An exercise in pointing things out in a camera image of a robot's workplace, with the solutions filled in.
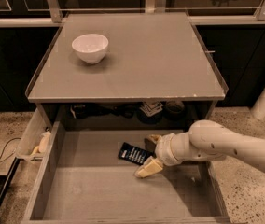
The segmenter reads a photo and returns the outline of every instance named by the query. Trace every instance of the gray cabinet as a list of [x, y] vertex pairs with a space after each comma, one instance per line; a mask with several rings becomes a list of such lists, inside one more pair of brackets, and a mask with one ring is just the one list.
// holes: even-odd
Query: gray cabinet
[[[27, 91], [51, 138], [22, 223], [230, 223], [210, 163], [137, 179], [137, 166], [117, 158], [123, 142], [144, 147], [147, 135], [183, 132], [183, 122], [69, 115], [72, 103], [177, 100], [188, 104], [191, 122], [208, 118], [226, 87], [186, 14], [71, 14], [67, 21]], [[71, 43], [92, 31], [110, 46], [100, 63], [86, 65]], [[20, 146], [30, 133], [28, 126]]]

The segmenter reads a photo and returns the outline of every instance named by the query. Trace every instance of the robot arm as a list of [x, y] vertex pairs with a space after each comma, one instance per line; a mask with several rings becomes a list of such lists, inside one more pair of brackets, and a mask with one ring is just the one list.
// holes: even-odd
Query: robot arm
[[210, 120], [195, 122], [186, 133], [152, 135], [157, 158], [149, 158], [135, 173], [146, 177], [183, 161], [218, 161], [232, 156], [265, 173], [265, 139], [235, 133]]

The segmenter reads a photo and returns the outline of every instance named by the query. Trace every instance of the concrete floor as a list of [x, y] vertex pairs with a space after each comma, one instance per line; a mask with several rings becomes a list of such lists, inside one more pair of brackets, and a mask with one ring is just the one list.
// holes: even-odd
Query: concrete floor
[[[0, 144], [21, 137], [31, 116], [32, 113], [0, 113]], [[265, 138], [265, 119], [254, 119], [246, 107], [216, 108], [211, 120], [237, 133]], [[11, 161], [2, 164], [1, 172]], [[0, 223], [21, 222], [39, 166], [40, 162], [21, 161], [1, 206]], [[230, 220], [265, 223], [265, 174], [234, 158], [214, 162], [214, 166]]]

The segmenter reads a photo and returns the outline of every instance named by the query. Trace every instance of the gray drawer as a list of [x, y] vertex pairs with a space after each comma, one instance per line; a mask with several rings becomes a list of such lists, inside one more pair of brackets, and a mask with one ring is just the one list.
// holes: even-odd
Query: gray drawer
[[230, 223], [211, 163], [138, 179], [138, 166], [118, 159], [123, 142], [181, 130], [71, 130], [65, 117], [62, 106], [22, 224]]

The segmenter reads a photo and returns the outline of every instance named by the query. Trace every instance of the white bowl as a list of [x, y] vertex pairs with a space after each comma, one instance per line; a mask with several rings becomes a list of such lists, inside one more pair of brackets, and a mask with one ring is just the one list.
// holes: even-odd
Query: white bowl
[[86, 34], [72, 43], [76, 55], [86, 63], [98, 63], [106, 55], [108, 39], [104, 35]]

